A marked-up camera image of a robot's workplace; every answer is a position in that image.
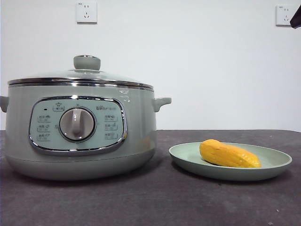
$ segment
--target pot handle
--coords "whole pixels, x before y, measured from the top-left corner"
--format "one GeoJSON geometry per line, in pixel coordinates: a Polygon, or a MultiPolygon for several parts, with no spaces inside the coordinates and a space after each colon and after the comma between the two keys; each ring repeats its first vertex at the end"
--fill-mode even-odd
{"type": "Polygon", "coordinates": [[[8,97],[0,96],[0,105],[3,112],[8,111],[8,97]]]}
{"type": "Polygon", "coordinates": [[[158,112],[160,110],[160,107],[170,103],[171,103],[171,98],[169,97],[154,99],[154,111],[158,112]]]}

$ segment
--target stainless steel rim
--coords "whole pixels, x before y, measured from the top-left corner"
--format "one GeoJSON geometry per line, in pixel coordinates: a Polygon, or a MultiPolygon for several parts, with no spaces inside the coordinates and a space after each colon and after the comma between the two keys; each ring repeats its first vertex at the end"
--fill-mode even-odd
{"type": "Polygon", "coordinates": [[[131,85],[117,85],[117,84],[104,84],[104,83],[84,83],[84,82],[37,82],[37,83],[20,83],[13,84],[9,87],[23,87],[23,86],[90,86],[90,87],[111,87],[111,88],[124,88],[124,89],[140,89],[154,92],[153,88],[145,88],[140,86],[131,85]]]}
{"type": "Polygon", "coordinates": [[[82,78],[28,78],[28,79],[15,79],[8,81],[8,85],[21,85],[28,86],[28,84],[40,84],[44,85],[45,83],[87,83],[87,84],[113,84],[113,85],[121,85],[121,86],[134,86],[134,87],[142,87],[153,89],[151,85],[147,85],[144,83],[131,82],[131,81],[116,81],[109,79],[82,79],[82,78]]]}

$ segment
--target mint green plate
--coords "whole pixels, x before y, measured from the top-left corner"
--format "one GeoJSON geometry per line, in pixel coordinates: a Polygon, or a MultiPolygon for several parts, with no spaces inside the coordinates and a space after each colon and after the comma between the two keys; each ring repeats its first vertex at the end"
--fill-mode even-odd
{"type": "Polygon", "coordinates": [[[202,159],[199,153],[200,142],[173,146],[169,153],[173,161],[183,169],[208,178],[233,181],[255,181],[273,178],[284,172],[292,162],[291,156],[283,152],[254,145],[234,144],[258,156],[260,168],[217,166],[202,159]]]}

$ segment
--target electrical socket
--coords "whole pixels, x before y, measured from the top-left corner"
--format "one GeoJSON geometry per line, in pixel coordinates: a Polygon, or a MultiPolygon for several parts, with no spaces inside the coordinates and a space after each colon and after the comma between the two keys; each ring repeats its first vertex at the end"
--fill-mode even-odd
{"type": "Polygon", "coordinates": [[[276,25],[291,26],[290,21],[297,11],[296,5],[277,5],[276,6],[276,25]]]}
{"type": "Polygon", "coordinates": [[[80,1],[76,5],[77,23],[97,23],[97,2],[80,1]]]}

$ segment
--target glass lid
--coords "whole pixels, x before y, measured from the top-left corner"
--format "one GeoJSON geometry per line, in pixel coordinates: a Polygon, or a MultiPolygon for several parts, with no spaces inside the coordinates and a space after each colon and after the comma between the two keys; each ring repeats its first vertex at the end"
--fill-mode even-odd
{"type": "Polygon", "coordinates": [[[75,68],[73,70],[43,73],[34,77],[10,80],[8,84],[43,83],[47,85],[49,82],[74,82],[116,84],[153,89],[151,85],[143,84],[137,80],[100,71],[100,59],[95,56],[76,56],[73,59],[73,63],[75,68]]]}

